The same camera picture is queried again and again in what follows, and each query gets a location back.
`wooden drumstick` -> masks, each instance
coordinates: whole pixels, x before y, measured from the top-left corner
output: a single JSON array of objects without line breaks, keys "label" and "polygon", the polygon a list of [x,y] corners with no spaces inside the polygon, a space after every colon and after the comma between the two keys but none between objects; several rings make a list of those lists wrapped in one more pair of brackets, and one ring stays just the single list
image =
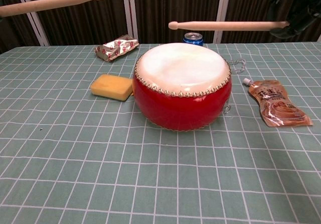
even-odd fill
[{"label": "wooden drumstick", "polygon": [[270,31],[288,25],[289,22],[170,22],[169,28],[195,31]]},{"label": "wooden drumstick", "polygon": [[92,0],[37,0],[0,7],[0,17],[78,5]]}]

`yellow sponge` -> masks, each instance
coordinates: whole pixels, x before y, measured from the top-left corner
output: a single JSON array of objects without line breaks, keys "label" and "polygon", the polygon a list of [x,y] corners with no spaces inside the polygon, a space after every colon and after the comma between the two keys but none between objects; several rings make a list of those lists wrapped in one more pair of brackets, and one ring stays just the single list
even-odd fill
[{"label": "yellow sponge", "polygon": [[132,93],[132,79],[103,74],[90,86],[94,95],[125,101]]}]

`white drumhead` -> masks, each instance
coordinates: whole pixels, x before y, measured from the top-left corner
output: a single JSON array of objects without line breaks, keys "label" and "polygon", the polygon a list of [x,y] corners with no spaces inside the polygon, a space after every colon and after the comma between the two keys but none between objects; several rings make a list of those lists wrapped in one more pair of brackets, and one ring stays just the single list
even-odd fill
[{"label": "white drumhead", "polygon": [[137,62],[136,74],[154,90],[204,92],[230,76],[226,61],[216,52],[187,43],[169,43],[147,51]]}]

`red drum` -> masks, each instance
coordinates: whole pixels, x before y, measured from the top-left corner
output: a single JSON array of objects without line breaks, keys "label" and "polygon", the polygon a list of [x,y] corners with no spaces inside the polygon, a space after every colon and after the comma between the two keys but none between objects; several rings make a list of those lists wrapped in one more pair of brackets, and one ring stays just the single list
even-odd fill
[{"label": "red drum", "polygon": [[156,125],[198,129],[217,118],[232,89],[231,70],[216,52],[170,43],[147,51],[135,65],[133,92],[142,113]]}]

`soda can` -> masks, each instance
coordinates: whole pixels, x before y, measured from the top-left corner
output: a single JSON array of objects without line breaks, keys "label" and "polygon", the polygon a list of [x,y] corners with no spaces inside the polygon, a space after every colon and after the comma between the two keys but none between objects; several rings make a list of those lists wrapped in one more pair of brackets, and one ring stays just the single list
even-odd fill
[{"label": "soda can", "polygon": [[184,35],[183,42],[203,46],[204,40],[200,33],[188,32]]}]

